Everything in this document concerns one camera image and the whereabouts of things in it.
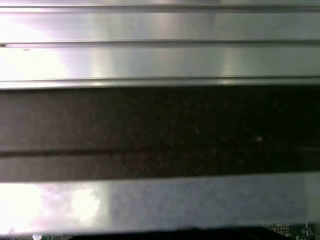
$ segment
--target metal rail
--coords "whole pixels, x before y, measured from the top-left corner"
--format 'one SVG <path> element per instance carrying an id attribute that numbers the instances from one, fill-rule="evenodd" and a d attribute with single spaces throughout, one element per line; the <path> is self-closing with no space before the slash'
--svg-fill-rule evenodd
<path id="1" fill-rule="evenodd" d="M 318 84 L 319 7 L 0 0 L 0 88 Z"/>
<path id="2" fill-rule="evenodd" d="M 0 200 L 0 234 L 123 233 L 317 222 L 319 181 L 319 173 L 291 173 L 1 183 L 5 197 Z"/>

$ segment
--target silver metal bar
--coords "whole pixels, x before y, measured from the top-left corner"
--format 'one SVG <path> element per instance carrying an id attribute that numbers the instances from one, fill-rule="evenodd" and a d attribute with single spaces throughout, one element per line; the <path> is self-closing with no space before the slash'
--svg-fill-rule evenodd
<path id="1" fill-rule="evenodd" d="M 317 76 L 319 61 L 318 46 L 0 48 L 0 80 Z"/>
<path id="2" fill-rule="evenodd" d="M 318 0 L 0 0 L 0 6 L 74 5 L 287 5 L 320 6 Z"/>
<path id="3" fill-rule="evenodd" d="M 290 173 L 1 183 L 0 234 L 123 233 L 318 222 L 319 181 L 319 173 Z"/>
<path id="4" fill-rule="evenodd" d="M 0 43 L 308 40 L 320 39 L 319 22 L 318 13 L 6 13 Z"/>
<path id="5" fill-rule="evenodd" d="M 319 77 L 286 78 L 123 78 L 51 79 L 37 81 L 0 81 L 0 89 L 68 89 L 120 87 L 196 87 L 196 86 L 320 85 Z"/>

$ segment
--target circuit board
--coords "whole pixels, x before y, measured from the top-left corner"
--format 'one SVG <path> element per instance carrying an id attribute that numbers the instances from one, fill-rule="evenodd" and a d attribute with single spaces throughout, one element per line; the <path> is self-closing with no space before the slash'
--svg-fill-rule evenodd
<path id="1" fill-rule="evenodd" d="M 264 227 L 292 240 L 315 240 L 315 226 L 312 224 L 270 224 Z"/>

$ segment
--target green circuit board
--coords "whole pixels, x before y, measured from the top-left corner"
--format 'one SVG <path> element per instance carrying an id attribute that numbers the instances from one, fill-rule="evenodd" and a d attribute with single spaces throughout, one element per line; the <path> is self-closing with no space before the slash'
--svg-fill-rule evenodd
<path id="1" fill-rule="evenodd" d="M 270 224 L 264 227 L 292 240 L 315 240 L 315 226 L 313 224 Z"/>

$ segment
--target metal surface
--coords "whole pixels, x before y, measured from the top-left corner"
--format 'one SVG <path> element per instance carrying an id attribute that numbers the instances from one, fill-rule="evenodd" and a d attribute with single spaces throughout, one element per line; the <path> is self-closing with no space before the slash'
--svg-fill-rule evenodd
<path id="1" fill-rule="evenodd" d="M 4 48 L 0 51 L 2 81 L 113 78 L 116 82 L 117 78 L 152 81 L 154 77 L 320 75 L 320 48 L 311 46 L 174 44 L 167 47 L 31 48 L 27 51 Z"/>
<path id="2" fill-rule="evenodd" d="M 313 0 L 1 0 L 0 88 L 318 84 L 319 11 Z"/>
<path id="3" fill-rule="evenodd" d="M 0 15 L 0 29 L 6 32 L 0 43 L 314 40 L 320 38 L 318 22 L 319 13 L 6 13 Z"/>
<path id="4" fill-rule="evenodd" d="M 318 0 L 0 0 L 2 6 L 21 5 L 288 5 L 319 6 Z"/>
<path id="5" fill-rule="evenodd" d="M 6 197 L 0 200 L 0 234 L 123 233 L 316 222 L 320 221 L 319 181 L 319 173 L 292 173 L 2 183 L 0 191 Z"/>

